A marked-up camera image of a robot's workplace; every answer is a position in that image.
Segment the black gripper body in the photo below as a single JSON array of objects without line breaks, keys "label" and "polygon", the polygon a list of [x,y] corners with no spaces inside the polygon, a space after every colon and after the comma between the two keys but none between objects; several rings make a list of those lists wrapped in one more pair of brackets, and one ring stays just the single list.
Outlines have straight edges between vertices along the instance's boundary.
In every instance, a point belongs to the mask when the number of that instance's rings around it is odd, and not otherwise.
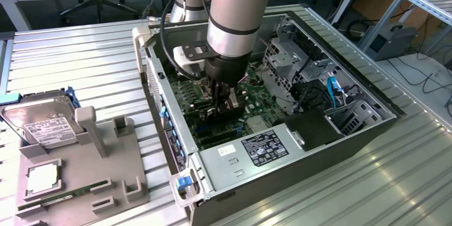
[{"label": "black gripper body", "polygon": [[240,57],[219,57],[205,60],[205,73],[211,81],[236,87],[243,79],[251,59],[251,53]]}]

